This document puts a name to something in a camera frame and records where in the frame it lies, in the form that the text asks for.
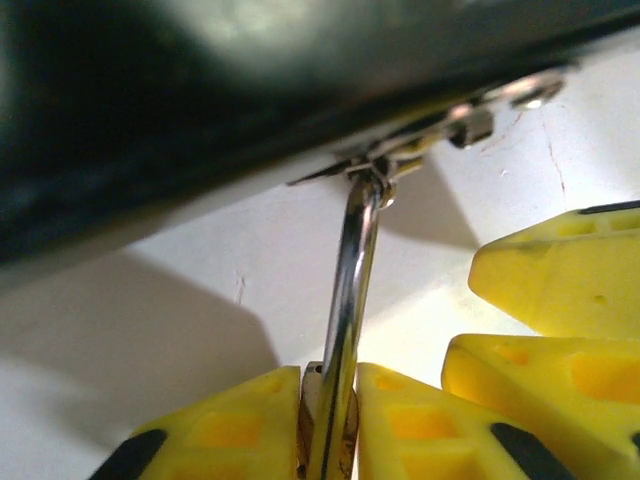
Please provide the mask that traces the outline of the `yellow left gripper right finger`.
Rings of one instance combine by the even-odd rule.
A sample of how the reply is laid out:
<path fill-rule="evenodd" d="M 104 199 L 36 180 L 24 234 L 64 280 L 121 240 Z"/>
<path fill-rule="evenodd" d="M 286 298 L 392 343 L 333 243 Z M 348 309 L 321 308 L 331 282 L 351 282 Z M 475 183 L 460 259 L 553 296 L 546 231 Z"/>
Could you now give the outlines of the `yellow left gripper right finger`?
<path fill-rule="evenodd" d="M 357 367 L 361 479 L 571 479 L 533 433 L 373 363 Z"/>

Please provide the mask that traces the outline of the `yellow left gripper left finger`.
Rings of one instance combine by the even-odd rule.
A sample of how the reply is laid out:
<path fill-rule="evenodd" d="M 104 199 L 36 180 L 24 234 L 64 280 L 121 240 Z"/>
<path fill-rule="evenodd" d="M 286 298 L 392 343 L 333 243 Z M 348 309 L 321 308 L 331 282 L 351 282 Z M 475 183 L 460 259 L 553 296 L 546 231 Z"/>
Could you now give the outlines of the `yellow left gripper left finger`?
<path fill-rule="evenodd" d="M 135 430 L 93 479 L 296 479 L 300 368 L 280 367 Z"/>

